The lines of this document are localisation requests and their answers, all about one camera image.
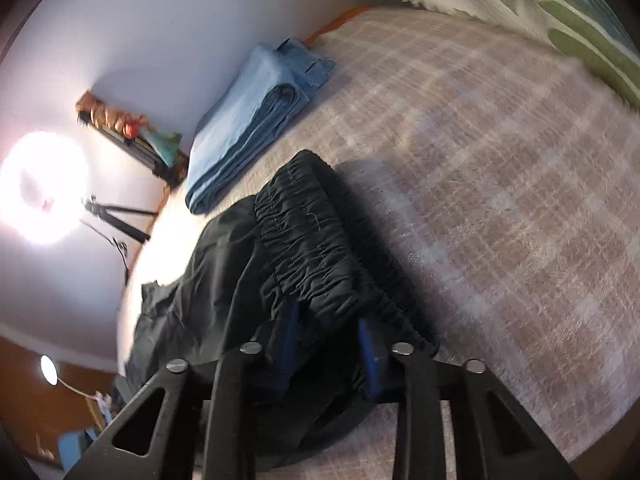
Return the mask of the black elastic waist pants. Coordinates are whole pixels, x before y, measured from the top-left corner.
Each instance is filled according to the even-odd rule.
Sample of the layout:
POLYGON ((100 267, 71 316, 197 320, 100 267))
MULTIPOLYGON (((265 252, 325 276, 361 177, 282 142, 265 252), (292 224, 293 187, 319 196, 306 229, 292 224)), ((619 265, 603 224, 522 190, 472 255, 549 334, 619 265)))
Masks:
POLYGON ((349 434, 372 410, 358 322, 373 318, 387 342, 435 350, 424 301, 360 201, 317 154, 297 153, 256 194, 210 220, 186 270, 144 284, 125 363, 133 389, 174 359, 218 360, 257 341, 265 352, 250 429, 261 471, 299 462, 349 434), (285 393, 271 388, 272 324, 299 302, 296 367, 285 393))

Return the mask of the pink plaid bed blanket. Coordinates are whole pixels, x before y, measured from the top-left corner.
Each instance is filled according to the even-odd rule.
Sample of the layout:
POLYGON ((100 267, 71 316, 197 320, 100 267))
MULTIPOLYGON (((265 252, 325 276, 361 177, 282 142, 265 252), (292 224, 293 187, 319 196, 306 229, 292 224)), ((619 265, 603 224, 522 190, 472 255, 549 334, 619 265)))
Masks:
POLYGON ((316 152, 427 299, 439 357, 483 361, 578 478, 637 478, 638 113, 468 18, 358 11, 310 46, 329 82, 222 204, 316 152))

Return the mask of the small black tripod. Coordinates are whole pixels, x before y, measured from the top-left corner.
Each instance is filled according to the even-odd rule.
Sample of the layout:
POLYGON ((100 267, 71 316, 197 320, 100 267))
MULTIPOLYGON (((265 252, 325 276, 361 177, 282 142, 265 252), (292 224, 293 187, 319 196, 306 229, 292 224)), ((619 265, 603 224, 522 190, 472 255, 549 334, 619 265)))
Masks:
POLYGON ((84 208, 89 214, 92 214, 96 218, 99 218, 103 222, 115 230, 127 235, 132 240, 143 245, 151 239, 151 235, 141 231, 140 229, 125 222, 121 218, 117 217, 117 214, 133 214, 134 216, 149 217, 156 219, 158 213, 156 211, 143 210, 139 208, 130 208, 117 205, 105 205, 100 204, 96 200, 96 196, 91 196, 88 200, 82 202, 84 208))

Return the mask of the white clip desk lamp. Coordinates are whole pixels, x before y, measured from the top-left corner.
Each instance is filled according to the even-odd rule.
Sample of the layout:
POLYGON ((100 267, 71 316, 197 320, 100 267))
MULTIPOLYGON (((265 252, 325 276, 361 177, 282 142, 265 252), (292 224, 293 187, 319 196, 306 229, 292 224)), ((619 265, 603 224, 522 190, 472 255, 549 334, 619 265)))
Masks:
POLYGON ((53 362, 50 356, 46 356, 45 354, 40 356, 39 366, 40 366, 40 372, 44 380, 50 386, 55 387, 57 385, 62 385, 67 390, 70 390, 71 392, 78 394, 78 396, 82 396, 87 400, 96 402, 96 405, 100 410, 102 410, 102 408, 106 408, 107 410, 111 408, 112 398, 108 394, 100 393, 99 391, 96 391, 95 393, 91 394, 91 393, 85 392, 84 390, 75 388, 70 384, 68 384, 67 382, 64 382, 60 374, 58 374, 58 368, 56 367, 55 362, 53 362))

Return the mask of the folded light blue jeans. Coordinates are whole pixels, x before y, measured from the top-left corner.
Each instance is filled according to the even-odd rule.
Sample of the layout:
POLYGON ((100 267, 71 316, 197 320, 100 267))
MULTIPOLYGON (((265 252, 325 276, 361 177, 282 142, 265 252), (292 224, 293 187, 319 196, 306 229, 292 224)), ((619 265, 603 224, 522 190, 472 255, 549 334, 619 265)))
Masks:
POLYGON ((290 38, 258 44, 224 95, 196 126, 186 208, 207 214, 221 191, 273 144, 330 78, 335 63, 290 38))

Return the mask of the orange floral scarf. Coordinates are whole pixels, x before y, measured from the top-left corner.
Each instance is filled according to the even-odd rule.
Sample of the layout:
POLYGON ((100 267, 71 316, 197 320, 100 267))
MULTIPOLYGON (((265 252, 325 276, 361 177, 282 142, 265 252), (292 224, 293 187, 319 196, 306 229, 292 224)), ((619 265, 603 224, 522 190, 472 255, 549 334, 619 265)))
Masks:
POLYGON ((145 115, 121 110, 86 91, 75 104, 79 118, 98 130, 113 133, 119 141, 133 148, 142 148, 157 157, 165 166, 182 164, 186 155, 180 150, 182 134, 154 126, 145 115))

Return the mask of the green striped white throw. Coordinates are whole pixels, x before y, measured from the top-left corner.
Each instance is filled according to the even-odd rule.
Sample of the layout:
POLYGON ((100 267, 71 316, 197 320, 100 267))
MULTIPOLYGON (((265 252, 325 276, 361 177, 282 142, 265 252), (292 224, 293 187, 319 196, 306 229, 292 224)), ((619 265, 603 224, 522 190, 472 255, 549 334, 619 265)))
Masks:
POLYGON ((639 107, 639 50, 605 0, 404 0, 500 25, 577 58, 633 108, 639 107))

